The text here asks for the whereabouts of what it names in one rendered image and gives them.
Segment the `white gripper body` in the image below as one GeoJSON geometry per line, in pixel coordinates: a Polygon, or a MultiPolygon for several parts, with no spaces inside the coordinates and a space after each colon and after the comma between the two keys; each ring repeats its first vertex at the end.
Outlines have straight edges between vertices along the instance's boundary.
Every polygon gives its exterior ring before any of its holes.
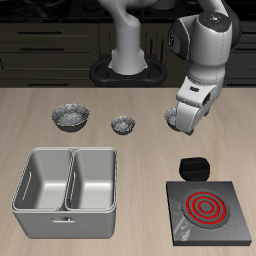
{"type": "Polygon", "coordinates": [[[209,111],[214,100],[180,101],[176,108],[176,127],[183,132],[191,132],[201,118],[209,111]]]}

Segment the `small grey fluted dish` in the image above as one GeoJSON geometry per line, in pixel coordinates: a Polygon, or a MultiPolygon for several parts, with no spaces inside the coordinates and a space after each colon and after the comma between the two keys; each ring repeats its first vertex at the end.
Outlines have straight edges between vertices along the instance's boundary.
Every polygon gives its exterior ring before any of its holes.
{"type": "Polygon", "coordinates": [[[164,114],[165,121],[171,127],[176,127],[176,115],[177,115],[176,108],[171,108],[171,109],[167,110],[164,114]]]}
{"type": "Polygon", "coordinates": [[[131,133],[135,127],[135,120],[128,116],[118,116],[111,120],[111,128],[119,135],[131,133]]]}

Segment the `dark kitchen cupboards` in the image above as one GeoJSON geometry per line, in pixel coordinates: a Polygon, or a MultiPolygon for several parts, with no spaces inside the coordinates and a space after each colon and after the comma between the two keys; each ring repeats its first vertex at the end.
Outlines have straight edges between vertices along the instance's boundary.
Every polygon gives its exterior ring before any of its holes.
{"type": "MultiPolygon", "coordinates": [[[[225,86],[256,87],[256,0],[225,1],[242,23],[225,86]]],[[[141,48],[168,70],[165,87],[180,86],[186,67],[167,47],[171,23],[201,11],[197,0],[128,10],[141,22],[141,48]]],[[[0,0],[0,87],[92,87],[90,66],[114,48],[113,20],[98,0],[0,0]]]]}

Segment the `grey speckled bowl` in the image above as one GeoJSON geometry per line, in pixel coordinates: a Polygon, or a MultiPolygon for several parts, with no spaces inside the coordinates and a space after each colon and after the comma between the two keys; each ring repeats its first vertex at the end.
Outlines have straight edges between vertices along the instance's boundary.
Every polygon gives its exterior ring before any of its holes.
{"type": "Polygon", "coordinates": [[[64,132],[77,132],[89,118],[89,109],[79,103],[67,103],[56,108],[51,114],[52,122],[64,132]]]}

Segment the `round black stove knob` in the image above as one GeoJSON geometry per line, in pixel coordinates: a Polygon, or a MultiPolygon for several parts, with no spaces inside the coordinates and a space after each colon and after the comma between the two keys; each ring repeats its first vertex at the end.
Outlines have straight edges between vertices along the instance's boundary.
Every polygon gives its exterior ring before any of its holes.
{"type": "Polygon", "coordinates": [[[185,181],[206,181],[210,176],[210,164],[203,157],[183,158],[179,174],[185,181]]]}

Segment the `white two-bin basket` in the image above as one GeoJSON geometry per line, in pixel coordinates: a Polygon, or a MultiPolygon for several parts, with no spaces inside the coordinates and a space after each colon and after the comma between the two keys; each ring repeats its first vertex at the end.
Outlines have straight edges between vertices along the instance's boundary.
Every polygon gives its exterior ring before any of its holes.
{"type": "Polygon", "coordinates": [[[34,148],[11,210],[32,239],[108,239],[115,230],[117,170],[112,147],[34,148]]]}

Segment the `flat dark grey stove plate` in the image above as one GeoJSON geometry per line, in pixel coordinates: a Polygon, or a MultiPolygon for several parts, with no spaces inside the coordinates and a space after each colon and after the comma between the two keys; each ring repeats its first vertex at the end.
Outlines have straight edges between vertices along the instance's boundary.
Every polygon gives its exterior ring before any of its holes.
{"type": "Polygon", "coordinates": [[[174,246],[249,246],[252,242],[231,181],[167,181],[174,246]]]}

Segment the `flat black base plate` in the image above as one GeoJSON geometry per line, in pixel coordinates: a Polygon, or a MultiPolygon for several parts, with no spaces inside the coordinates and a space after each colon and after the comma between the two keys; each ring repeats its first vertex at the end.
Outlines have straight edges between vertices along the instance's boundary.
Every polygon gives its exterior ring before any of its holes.
{"type": "Polygon", "coordinates": [[[167,78],[167,69],[153,54],[146,54],[146,69],[135,75],[121,75],[109,68],[110,54],[103,54],[89,72],[90,79],[99,88],[149,88],[160,87],[167,78]]]}

